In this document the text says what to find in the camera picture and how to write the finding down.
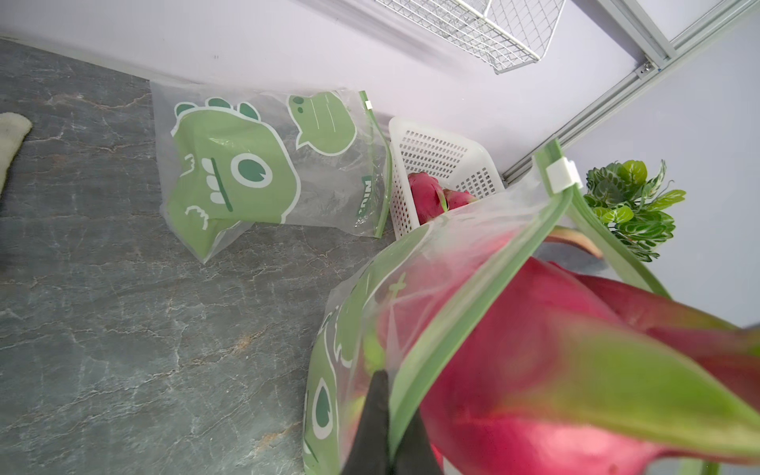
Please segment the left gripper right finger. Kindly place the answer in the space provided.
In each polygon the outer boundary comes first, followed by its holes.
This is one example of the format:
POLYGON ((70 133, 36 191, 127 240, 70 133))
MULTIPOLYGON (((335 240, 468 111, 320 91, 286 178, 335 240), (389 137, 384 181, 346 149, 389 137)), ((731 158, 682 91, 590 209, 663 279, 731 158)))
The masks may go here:
POLYGON ((443 475, 420 411, 407 427, 393 462, 396 475, 443 475))

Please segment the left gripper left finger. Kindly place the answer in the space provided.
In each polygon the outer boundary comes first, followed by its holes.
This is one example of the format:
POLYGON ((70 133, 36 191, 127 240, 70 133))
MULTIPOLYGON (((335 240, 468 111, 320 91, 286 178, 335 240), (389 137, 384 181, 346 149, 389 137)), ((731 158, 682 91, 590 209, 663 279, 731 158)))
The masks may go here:
POLYGON ((390 474, 388 431, 389 379, 387 372, 381 370, 372 376, 342 475, 390 474))

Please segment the zip-top bag green print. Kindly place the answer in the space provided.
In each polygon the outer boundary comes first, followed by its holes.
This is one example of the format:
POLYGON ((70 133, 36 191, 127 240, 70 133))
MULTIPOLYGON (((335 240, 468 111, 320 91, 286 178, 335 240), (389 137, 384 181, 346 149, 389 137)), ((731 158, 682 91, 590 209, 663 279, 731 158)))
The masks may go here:
POLYGON ((617 286, 665 297, 597 220, 559 144, 517 185, 415 229, 332 291, 312 349, 303 463, 336 474, 374 372, 390 378, 391 445, 413 413, 462 474, 623 474, 631 443, 752 459, 756 413, 583 275, 536 250, 563 219, 599 247, 617 286), (568 185, 555 190, 560 178, 568 185))
POLYGON ((207 262, 255 224, 380 237, 391 154, 367 94, 150 85, 160 210, 207 262))

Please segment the pink dragon fruit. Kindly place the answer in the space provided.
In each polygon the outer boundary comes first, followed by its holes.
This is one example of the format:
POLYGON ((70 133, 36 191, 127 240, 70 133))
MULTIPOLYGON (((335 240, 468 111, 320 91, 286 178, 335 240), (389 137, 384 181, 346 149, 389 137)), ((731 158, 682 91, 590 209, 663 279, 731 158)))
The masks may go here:
POLYGON ((455 210, 477 201, 477 198, 466 191, 451 189, 443 190, 449 210, 455 210))
POLYGON ((418 172, 409 174, 408 181, 421 225, 448 211, 447 198, 437 178, 418 172))

